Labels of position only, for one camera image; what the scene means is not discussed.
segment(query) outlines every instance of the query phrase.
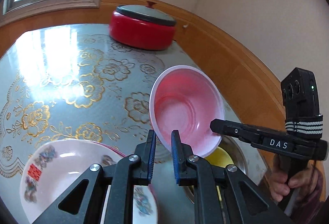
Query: gray lid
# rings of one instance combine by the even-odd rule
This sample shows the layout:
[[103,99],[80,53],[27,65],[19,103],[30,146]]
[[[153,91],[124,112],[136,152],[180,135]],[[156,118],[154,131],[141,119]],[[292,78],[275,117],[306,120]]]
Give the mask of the gray lid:
[[170,15],[143,5],[120,5],[116,8],[116,11],[122,15],[135,19],[145,20],[154,24],[164,26],[176,25],[176,20],[173,19]]

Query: person's finger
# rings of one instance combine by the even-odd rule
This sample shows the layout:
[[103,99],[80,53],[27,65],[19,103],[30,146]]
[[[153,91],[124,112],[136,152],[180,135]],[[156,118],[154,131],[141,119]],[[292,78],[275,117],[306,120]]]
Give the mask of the person's finger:
[[299,171],[289,180],[290,188],[299,188],[310,183],[313,168],[308,167],[305,170]]
[[274,200],[276,200],[277,202],[281,202],[281,200],[283,199],[283,196],[281,194],[276,193],[271,187],[269,189],[270,189],[272,198]]
[[271,181],[278,183],[286,183],[288,179],[287,173],[281,171],[276,171],[271,174]]
[[278,183],[278,182],[272,182],[271,183],[271,188],[273,191],[275,191],[277,194],[286,196],[290,192],[290,188],[288,187],[287,184],[284,183]]

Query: striped strap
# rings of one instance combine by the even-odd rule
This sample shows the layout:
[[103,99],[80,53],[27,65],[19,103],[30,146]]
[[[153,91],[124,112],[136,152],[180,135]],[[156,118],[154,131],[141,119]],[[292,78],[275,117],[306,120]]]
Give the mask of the striped strap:
[[287,121],[286,131],[287,132],[299,132],[302,134],[322,134],[323,121]]

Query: white plate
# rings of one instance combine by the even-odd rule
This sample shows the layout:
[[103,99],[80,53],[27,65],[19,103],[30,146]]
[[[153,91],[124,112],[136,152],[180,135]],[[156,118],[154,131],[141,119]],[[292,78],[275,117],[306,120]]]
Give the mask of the white plate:
[[[91,141],[58,140],[42,145],[28,160],[20,182],[20,200],[29,222],[33,223],[91,164],[111,165],[120,159],[111,149]],[[152,192],[147,186],[135,186],[133,224],[157,221]]]

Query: hand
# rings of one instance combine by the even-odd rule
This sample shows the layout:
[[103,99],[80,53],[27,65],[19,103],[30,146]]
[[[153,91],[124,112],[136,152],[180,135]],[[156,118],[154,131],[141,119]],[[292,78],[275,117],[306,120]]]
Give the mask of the hand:
[[302,200],[306,195],[312,193],[316,187],[317,179],[319,177],[318,171],[315,169],[313,174],[312,183],[310,183],[310,178],[312,176],[313,166],[309,163],[307,168],[303,171],[298,172],[290,180],[288,185],[286,181],[288,179],[287,173],[280,169],[280,159],[278,155],[274,156],[273,159],[273,171],[269,178],[269,190],[271,192],[272,198],[277,202],[283,199],[283,196],[289,194],[290,189],[301,188],[297,201]]

